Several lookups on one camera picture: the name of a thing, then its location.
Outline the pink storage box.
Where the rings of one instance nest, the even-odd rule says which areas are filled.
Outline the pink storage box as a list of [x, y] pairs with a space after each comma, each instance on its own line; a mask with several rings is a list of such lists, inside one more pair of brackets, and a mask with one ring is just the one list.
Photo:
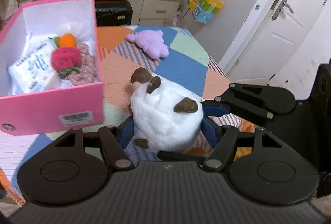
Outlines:
[[[92, 80], [73, 85], [50, 63], [53, 38], [76, 26], [88, 46]], [[1, 30], [1, 132], [30, 135], [102, 123], [103, 82], [94, 0], [23, 4]]]

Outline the orange plush ball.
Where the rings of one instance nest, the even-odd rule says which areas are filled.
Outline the orange plush ball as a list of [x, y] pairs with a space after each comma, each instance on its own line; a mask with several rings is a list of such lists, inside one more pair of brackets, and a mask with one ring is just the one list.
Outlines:
[[76, 39], [73, 34], [64, 34], [59, 39], [60, 48], [71, 48], [76, 46]]

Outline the purple plush toy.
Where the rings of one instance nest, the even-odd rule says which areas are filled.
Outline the purple plush toy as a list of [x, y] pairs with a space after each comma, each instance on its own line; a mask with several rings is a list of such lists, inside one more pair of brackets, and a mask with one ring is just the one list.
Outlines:
[[126, 40], [135, 43], [152, 59], [169, 56], [168, 46], [164, 43], [161, 30], [143, 30], [126, 36]]

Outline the black suitcase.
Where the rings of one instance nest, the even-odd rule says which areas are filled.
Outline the black suitcase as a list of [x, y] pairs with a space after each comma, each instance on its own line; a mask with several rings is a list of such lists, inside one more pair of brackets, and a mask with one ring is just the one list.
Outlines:
[[96, 0], [96, 23], [102, 26], [131, 25], [133, 10], [128, 0]]

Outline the panda plush toy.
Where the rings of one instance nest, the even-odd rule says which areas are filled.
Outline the panda plush toy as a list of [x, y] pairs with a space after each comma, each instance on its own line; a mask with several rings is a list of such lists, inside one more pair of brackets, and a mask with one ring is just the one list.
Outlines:
[[190, 150], [204, 117], [201, 98], [142, 67], [131, 75], [130, 83], [135, 82], [140, 86], [130, 98], [134, 144], [154, 153]]

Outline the patchwork tablecloth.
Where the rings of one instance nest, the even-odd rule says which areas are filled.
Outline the patchwork tablecloth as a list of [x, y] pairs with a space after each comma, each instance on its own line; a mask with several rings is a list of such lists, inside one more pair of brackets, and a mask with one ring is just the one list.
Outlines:
[[[186, 29], [160, 28], [164, 42], [169, 46], [169, 56], [162, 60], [148, 58], [136, 45], [126, 41], [125, 37], [131, 31], [147, 28], [98, 28], [105, 125], [119, 125], [128, 117], [127, 105], [137, 87], [129, 84], [128, 79], [138, 67], [174, 81], [203, 99], [212, 99], [228, 88], [229, 79]], [[25, 202], [16, 181], [19, 167], [61, 135], [62, 132], [21, 136], [1, 133], [1, 184], [14, 204], [22, 206]]]

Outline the floral fabric pouch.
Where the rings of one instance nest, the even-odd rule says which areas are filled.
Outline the floral fabric pouch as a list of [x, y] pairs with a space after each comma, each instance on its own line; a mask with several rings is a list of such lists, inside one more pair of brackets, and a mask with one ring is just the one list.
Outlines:
[[67, 75], [62, 75], [62, 78], [69, 80], [74, 86], [93, 83], [96, 78], [95, 57], [90, 55], [88, 44], [81, 42], [76, 46], [81, 52], [81, 66], [78, 71], [71, 71]]

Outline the strawberry plush toy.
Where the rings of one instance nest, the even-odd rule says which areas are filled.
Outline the strawberry plush toy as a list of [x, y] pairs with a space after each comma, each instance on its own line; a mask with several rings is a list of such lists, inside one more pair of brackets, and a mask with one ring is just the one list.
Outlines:
[[81, 52], [76, 47], [60, 47], [50, 56], [52, 68], [61, 76], [78, 72], [82, 64]]

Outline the large blue tissue pack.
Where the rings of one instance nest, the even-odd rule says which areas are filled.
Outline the large blue tissue pack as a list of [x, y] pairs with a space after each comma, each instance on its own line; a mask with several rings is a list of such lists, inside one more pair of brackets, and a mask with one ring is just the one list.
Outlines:
[[7, 68], [12, 81], [12, 95], [61, 87], [59, 74], [50, 63], [51, 53], [56, 48], [56, 44], [51, 38], [37, 42], [18, 61]]

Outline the white door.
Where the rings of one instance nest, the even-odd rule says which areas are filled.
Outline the white door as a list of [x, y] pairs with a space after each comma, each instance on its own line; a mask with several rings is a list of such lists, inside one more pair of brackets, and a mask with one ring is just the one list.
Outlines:
[[231, 82], [272, 85], [273, 79], [299, 48], [320, 16], [325, 0], [288, 0], [294, 14], [284, 13], [273, 21], [277, 0], [227, 76]]

